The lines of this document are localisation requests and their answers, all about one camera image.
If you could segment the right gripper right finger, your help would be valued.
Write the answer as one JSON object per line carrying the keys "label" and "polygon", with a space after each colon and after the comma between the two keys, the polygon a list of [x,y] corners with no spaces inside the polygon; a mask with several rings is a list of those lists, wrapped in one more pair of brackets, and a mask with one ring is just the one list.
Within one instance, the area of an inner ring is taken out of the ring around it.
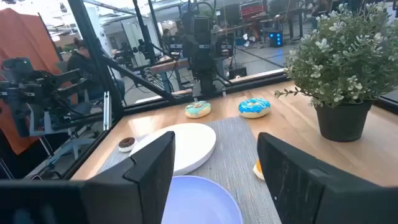
{"label": "right gripper right finger", "polygon": [[282,223],[397,224],[397,187],[381,187],[259,133],[262,174]]}

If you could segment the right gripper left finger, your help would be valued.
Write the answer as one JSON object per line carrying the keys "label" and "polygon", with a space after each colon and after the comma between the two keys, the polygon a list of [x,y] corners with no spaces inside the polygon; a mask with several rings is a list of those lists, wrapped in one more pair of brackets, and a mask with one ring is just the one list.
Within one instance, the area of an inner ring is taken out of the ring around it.
{"label": "right gripper left finger", "polygon": [[174,159],[167,131],[87,180],[3,180],[1,223],[160,223]]}

